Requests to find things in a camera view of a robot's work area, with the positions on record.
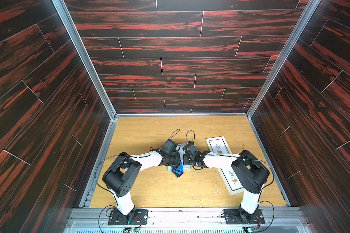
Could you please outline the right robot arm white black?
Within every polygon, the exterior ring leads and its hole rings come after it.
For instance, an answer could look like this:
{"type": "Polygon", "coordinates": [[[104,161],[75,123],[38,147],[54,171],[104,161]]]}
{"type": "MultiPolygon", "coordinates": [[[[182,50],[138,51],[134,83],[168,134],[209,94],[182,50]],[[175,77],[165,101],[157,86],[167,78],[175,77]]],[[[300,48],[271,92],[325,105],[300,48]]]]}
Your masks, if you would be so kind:
{"type": "Polygon", "coordinates": [[[253,214],[259,206],[261,191],[270,174],[269,170],[251,152],[243,150],[239,154],[219,154],[210,151],[185,150],[180,153],[186,165],[199,168],[233,169],[245,189],[241,209],[253,214]]]}

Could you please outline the light green picture frame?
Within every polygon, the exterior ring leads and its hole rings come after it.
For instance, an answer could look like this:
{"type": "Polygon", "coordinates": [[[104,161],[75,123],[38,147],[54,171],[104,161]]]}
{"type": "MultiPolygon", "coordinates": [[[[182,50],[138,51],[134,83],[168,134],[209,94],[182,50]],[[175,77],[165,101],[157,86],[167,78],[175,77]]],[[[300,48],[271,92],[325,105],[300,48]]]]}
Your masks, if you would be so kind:
{"type": "Polygon", "coordinates": [[[182,144],[179,144],[179,146],[177,147],[177,149],[179,149],[179,155],[180,155],[180,160],[183,164],[183,171],[185,170],[190,170],[191,169],[191,166],[190,165],[185,165],[184,164],[184,160],[183,160],[183,156],[184,156],[184,150],[183,150],[183,147],[185,146],[186,144],[185,143],[182,143],[182,144]]]}

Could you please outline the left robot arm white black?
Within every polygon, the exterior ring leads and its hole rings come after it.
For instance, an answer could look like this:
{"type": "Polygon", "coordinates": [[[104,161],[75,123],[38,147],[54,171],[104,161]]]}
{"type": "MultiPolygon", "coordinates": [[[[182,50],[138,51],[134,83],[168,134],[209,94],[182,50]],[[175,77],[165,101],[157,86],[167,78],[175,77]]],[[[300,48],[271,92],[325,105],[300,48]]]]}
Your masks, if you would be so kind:
{"type": "Polygon", "coordinates": [[[152,167],[179,165],[180,162],[179,151],[164,154],[156,149],[135,156],[126,152],[120,153],[102,178],[108,190],[113,194],[119,214],[124,218],[129,218],[135,212],[130,190],[141,171],[152,167]]]}

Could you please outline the blue microfiber cloth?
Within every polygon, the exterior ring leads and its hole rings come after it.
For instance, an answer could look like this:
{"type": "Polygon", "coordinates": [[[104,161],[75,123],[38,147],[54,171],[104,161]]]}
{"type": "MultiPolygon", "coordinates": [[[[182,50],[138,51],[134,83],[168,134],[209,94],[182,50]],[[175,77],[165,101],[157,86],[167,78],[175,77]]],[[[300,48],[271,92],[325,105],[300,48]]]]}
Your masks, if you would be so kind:
{"type": "Polygon", "coordinates": [[[179,163],[177,163],[176,165],[172,165],[171,166],[171,172],[177,177],[179,178],[180,176],[183,175],[183,164],[180,161],[179,163]]]}

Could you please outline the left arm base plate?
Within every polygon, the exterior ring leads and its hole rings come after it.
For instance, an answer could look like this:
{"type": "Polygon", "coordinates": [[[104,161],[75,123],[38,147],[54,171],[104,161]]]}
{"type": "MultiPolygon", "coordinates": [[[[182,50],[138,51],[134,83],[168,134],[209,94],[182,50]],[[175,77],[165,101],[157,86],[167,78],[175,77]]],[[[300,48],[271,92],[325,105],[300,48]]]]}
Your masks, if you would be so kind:
{"type": "Polygon", "coordinates": [[[117,209],[113,209],[110,213],[108,225],[109,226],[123,226],[123,225],[147,225],[148,210],[147,209],[133,209],[128,215],[123,215],[117,209]]]}

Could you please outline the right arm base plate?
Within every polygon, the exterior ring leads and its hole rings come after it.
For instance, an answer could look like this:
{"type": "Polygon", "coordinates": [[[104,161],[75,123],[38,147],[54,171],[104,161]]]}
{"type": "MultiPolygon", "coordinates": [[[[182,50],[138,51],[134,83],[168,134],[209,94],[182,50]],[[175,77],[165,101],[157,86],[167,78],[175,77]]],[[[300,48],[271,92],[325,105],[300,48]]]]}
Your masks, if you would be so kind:
{"type": "Polygon", "coordinates": [[[249,214],[242,208],[238,209],[224,209],[221,217],[226,220],[227,225],[236,224],[265,224],[261,209],[256,209],[252,214],[249,214]]]}

